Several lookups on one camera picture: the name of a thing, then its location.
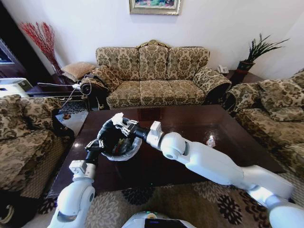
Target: screen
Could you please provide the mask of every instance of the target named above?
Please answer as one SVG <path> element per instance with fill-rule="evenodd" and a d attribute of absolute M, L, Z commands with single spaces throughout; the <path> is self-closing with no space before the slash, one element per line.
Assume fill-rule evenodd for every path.
<path fill-rule="evenodd" d="M 144 228 L 187 228 L 178 220 L 146 219 Z"/>

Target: floor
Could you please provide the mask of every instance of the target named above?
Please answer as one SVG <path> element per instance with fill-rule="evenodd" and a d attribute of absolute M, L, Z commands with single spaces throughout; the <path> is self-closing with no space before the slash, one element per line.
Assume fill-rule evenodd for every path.
<path fill-rule="evenodd" d="M 66 113 L 71 114 L 68 120 L 63 119 Z M 57 118 L 77 135 L 87 114 L 83 104 L 67 103 Z M 289 171 L 282 176 L 296 186 L 293 200 L 304 206 L 302 180 Z M 34 219 L 24 228 L 47 227 L 55 212 L 56 200 L 45 197 Z M 210 181 L 101 193 L 93 201 L 85 227 L 120 228 L 132 214 L 143 210 L 158 211 L 171 218 L 183 219 L 198 228 L 270 227 L 266 209 L 244 191 Z"/>

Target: white wall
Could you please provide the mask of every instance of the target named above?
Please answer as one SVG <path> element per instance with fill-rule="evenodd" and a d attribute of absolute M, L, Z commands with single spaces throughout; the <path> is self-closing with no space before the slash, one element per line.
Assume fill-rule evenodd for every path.
<path fill-rule="evenodd" d="M 303 0 L 182 0 L 179 16 L 130 15 L 128 0 L 2 2 L 17 23 L 45 21 L 53 26 L 61 66 L 95 63 L 97 47 L 135 47 L 156 39 L 170 46 L 204 46 L 211 51 L 209 66 L 234 69 L 246 59 L 252 38 L 263 32 L 273 34 L 273 41 L 291 40 L 259 58 L 251 72 L 285 78 L 304 67 Z M 33 47 L 51 71 L 48 60 Z"/>

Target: red decorative branches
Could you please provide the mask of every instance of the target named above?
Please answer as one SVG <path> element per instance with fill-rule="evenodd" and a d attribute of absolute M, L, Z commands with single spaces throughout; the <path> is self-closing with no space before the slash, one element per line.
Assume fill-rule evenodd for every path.
<path fill-rule="evenodd" d="M 55 58 L 55 34 L 53 28 L 45 22 L 42 22 L 41 24 L 38 24 L 36 22 L 36 26 L 32 23 L 21 23 L 20 27 L 35 42 L 35 44 L 40 48 L 42 53 L 54 66 L 54 70 L 56 71 L 56 73 L 60 75 L 62 71 Z"/>

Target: coffee table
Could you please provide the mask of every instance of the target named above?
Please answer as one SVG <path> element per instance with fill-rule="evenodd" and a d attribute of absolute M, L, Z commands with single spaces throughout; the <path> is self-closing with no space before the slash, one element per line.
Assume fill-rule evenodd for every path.
<path fill-rule="evenodd" d="M 84 146 L 97 136 L 103 123 L 118 112 L 123 112 L 129 119 L 138 120 L 142 127 L 150 127 L 154 120 L 160 121 L 165 133 L 178 132 L 191 141 L 205 143 L 212 134 L 216 142 L 215 149 L 227 154 L 237 165 L 256 164 L 275 173 L 284 172 L 268 152 L 219 105 L 94 111 L 89 112 L 49 197 L 58 196 L 72 182 L 73 175 L 68 168 L 71 161 L 86 157 Z M 98 163 L 93 183 L 97 193 L 207 180 L 191 172 L 183 164 L 166 159 L 160 151 L 146 143 L 128 161 L 109 161 L 100 155 Z"/>

